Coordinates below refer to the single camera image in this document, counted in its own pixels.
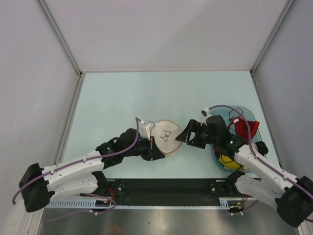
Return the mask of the white mesh laundry bag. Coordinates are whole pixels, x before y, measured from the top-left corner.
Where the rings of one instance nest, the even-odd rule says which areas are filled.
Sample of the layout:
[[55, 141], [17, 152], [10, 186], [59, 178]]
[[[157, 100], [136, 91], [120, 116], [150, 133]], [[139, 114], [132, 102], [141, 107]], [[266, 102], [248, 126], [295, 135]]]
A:
[[182, 133], [182, 129], [176, 123], [162, 119], [155, 123], [151, 136], [154, 137], [157, 148], [165, 155], [169, 156], [177, 152], [182, 142], [176, 137]]

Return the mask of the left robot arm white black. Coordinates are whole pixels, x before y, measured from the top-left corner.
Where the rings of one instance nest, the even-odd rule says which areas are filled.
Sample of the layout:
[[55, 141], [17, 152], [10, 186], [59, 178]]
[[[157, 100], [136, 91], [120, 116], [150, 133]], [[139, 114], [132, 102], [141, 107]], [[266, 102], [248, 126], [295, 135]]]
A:
[[26, 212], [35, 212], [51, 201], [74, 194], [104, 195], [108, 190], [103, 170], [122, 163], [125, 157], [140, 156], [146, 161], [165, 158], [154, 137], [146, 138], [128, 129], [92, 152], [64, 164], [30, 165], [19, 182]]

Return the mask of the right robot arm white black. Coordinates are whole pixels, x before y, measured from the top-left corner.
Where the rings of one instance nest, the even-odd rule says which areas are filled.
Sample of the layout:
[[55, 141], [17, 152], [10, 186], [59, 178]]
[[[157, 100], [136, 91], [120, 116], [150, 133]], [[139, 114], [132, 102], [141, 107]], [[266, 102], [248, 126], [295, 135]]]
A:
[[235, 162], [247, 167], [259, 180], [236, 171], [229, 175], [225, 184], [230, 196], [247, 194], [273, 207], [288, 225], [299, 227], [313, 212], [313, 182], [299, 178], [275, 166], [254, 151], [251, 143], [232, 134], [224, 119], [210, 116], [205, 123], [191, 119], [187, 127], [176, 137], [187, 145], [205, 148], [211, 144]]

